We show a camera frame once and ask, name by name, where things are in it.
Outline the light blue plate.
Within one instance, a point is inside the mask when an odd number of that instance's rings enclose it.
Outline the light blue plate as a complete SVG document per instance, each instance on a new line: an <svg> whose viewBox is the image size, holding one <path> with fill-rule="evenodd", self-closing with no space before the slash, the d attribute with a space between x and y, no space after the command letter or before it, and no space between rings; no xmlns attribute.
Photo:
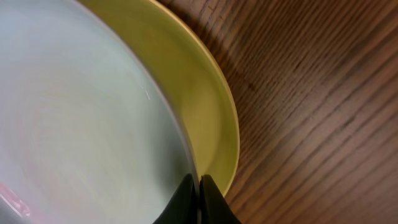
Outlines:
<svg viewBox="0 0 398 224"><path fill-rule="evenodd" d="M1 222L153 223L193 172L126 44L76 1L1 2Z"/></svg>

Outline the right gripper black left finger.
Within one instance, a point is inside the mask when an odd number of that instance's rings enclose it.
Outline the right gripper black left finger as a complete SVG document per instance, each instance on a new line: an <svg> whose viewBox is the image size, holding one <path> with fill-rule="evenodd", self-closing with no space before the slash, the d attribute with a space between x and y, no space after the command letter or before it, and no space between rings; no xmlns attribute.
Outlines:
<svg viewBox="0 0 398 224"><path fill-rule="evenodd" d="M191 174L187 174L154 224L195 224L197 196Z"/></svg>

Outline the yellow plate back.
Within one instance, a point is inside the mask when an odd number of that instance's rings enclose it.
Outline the yellow plate back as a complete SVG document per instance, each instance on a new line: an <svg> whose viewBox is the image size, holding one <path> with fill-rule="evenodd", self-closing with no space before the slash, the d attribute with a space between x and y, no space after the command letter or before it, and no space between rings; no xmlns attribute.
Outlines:
<svg viewBox="0 0 398 224"><path fill-rule="evenodd" d="M131 48L184 123L199 176L223 195L239 160L234 100L216 60L172 11L151 0L81 0Z"/></svg>

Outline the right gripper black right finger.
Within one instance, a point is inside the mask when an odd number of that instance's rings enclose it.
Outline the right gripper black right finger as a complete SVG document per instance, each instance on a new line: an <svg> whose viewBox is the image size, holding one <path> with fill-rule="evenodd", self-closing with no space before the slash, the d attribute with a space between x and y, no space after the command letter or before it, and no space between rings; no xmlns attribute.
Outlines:
<svg viewBox="0 0 398 224"><path fill-rule="evenodd" d="M200 209L202 224L241 224L210 175L200 181Z"/></svg>

